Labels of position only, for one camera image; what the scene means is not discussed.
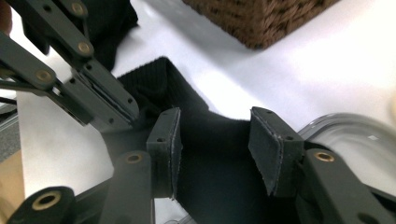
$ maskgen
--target white table surface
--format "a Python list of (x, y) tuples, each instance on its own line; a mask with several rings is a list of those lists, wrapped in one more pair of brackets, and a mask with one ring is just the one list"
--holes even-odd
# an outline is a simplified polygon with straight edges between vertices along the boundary
[[(340, 112), (396, 129), (396, 1), (343, 0), (267, 50), (246, 49), (181, 0), (131, 2), (140, 27), (119, 46), (116, 77), (164, 55), (212, 111), (229, 118), (249, 119), (255, 105), (275, 111), (297, 132)], [(60, 79), (68, 76), (56, 54), (39, 58)], [(106, 147), (93, 127), (80, 127), (49, 99), (30, 93), (19, 92), (18, 105), (26, 196), (59, 185), (80, 193), (111, 176)], [(395, 176), (379, 183), (396, 195), (394, 186)], [(158, 223), (169, 218), (164, 216)]]

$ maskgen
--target brown basket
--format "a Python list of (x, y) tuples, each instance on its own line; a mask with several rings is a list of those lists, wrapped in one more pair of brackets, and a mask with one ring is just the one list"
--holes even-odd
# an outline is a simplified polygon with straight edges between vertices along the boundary
[(183, 0), (251, 49), (266, 49), (338, 0)]

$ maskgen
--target wicker basket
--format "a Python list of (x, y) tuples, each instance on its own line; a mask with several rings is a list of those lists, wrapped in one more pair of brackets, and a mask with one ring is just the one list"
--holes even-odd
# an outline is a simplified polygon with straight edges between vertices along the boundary
[(251, 49), (266, 49), (338, 0), (183, 0)]

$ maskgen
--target folded cloth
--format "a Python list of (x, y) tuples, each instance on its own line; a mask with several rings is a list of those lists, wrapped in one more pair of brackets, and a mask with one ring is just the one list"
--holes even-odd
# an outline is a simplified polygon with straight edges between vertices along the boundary
[(129, 0), (82, 0), (88, 9), (87, 25), (95, 58), (107, 69), (114, 67), (117, 46), (131, 28), (137, 15)]
[(249, 121), (210, 112), (166, 58), (139, 67), (119, 81), (139, 104), (135, 136), (140, 141), (146, 141), (162, 111), (181, 109), (184, 147), (177, 200), (197, 223), (299, 223), (292, 200), (266, 196), (248, 150)]

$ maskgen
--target metal bolt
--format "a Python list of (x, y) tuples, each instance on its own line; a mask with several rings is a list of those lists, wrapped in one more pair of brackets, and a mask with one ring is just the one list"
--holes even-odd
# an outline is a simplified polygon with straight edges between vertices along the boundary
[(76, 13), (76, 15), (81, 16), (84, 15), (84, 7), (80, 3), (73, 3), (72, 9)]
[(82, 53), (86, 53), (86, 54), (91, 52), (90, 46), (87, 43), (85, 43), (85, 42), (79, 42), (78, 43), (78, 49)]
[(134, 164), (142, 161), (143, 157), (140, 154), (131, 154), (126, 158), (126, 162)]
[(35, 77), (38, 78), (38, 80), (42, 82), (51, 82), (52, 81), (52, 75), (47, 72), (46, 70), (38, 70), (35, 73)]
[(61, 200), (61, 196), (62, 195), (59, 190), (46, 192), (37, 199), (35, 199), (35, 201), (32, 204), (32, 208), (36, 211), (41, 211), (50, 208)]
[(330, 154), (324, 152), (318, 152), (315, 154), (315, 157), (320, 161), (334, 161), (334, 157)]

